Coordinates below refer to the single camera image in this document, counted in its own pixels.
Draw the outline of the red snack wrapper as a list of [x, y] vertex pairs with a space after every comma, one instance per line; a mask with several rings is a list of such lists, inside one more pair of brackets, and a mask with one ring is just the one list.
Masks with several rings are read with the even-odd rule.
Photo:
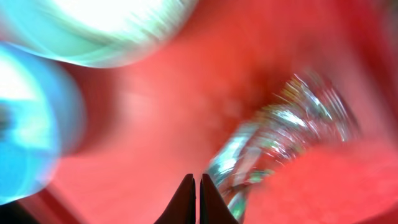
[[251, 189], [278, 167], [310, 147], [346, 142], [360, 134], [349, 106], [331, 82], [315, 72], [294, 74], [276, 97], [277, 103], [238, 126], [206, 170], [238, 223], [244, 221]]

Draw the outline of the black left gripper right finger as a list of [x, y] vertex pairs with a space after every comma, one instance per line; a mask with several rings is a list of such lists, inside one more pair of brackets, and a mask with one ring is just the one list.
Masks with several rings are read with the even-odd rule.
[[199, 224], [238, 224], [208, 174], [200, 182]]

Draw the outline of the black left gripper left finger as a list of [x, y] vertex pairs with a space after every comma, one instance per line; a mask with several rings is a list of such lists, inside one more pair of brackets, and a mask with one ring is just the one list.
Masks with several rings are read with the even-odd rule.
[[187, 174], [155, 224], [195, 224], [196, 187], [193, 174]]

